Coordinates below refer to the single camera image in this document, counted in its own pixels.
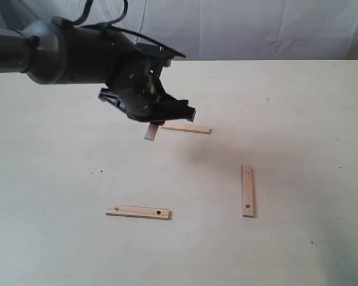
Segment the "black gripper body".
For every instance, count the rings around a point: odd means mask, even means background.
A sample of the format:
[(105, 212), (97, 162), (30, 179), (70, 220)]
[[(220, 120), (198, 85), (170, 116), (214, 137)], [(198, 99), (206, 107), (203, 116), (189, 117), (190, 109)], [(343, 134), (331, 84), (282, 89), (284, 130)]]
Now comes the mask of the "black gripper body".
[(179, 100), (160, 80), (164, 67), (178, 54), (161, 47), (132, 47), (116, 61), (98, 98), (138, 122), (165, 122), (179, 118)]

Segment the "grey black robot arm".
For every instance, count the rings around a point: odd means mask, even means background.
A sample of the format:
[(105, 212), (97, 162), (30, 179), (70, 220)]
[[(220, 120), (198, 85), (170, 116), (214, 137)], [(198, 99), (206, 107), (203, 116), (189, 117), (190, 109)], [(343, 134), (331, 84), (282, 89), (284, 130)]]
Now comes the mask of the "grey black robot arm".
[(65, 19), (0, 29), (0, 73), (24, 73), (42, 85), (102, 84), (99, 99), (138, 122), (193, 121), (196, 110), (168, 94), (160, 80), (179, 52), (149, 37), (133, 43), (130, 34)]

